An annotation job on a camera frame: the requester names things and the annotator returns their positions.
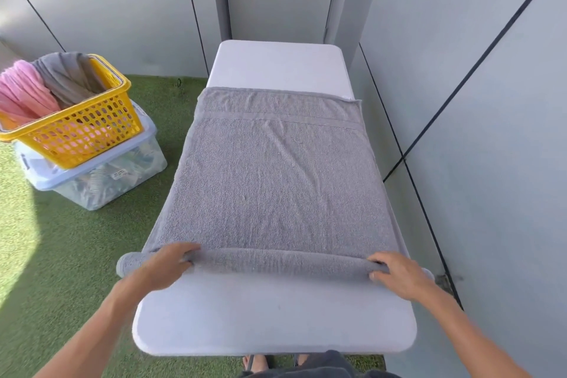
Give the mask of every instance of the left hand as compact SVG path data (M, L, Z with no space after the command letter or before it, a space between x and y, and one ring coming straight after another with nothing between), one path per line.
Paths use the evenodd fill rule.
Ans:
M134 281L135 285L146 294L150 291L166 289L193 265L184 261L183 255L199 249L201 244L192 242L176 242L163 246L125 279Z

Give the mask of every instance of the foot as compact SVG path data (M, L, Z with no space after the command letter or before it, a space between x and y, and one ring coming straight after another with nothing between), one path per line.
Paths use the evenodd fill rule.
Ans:
M242 358L242 363L245 365L245 370L248 369L248 362L250 360L250 356L244 356ZM268 361L266 360L266 356L264 354L254 354L254 360L252 360L252 369L250 369L254 374L258 372L264 372L268 370Z
M309 357L308 354L299 354L297 356L297 365L301 366L303 363L305 363L308 357Z

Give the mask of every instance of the green turf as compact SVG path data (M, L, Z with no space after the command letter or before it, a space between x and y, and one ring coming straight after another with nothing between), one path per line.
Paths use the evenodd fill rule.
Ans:
M130 96L158 127L169 163L98 211L35 191L0 144L0 376L30 377L93 314L117 281L115 265L139 250L166 199L204 79L130 76ZM359 370L381 356L352 356ZM291 363L279 356L278 365ZM124 331L105 377L232 377L240 358L155 358Z

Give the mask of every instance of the plastic basket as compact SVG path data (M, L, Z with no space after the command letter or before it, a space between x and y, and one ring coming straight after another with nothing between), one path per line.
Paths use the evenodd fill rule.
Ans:
M89 54L108 90L14 130L0 140L18 140L63 169L92 159L144 130L128 97L131 82L106 59Z

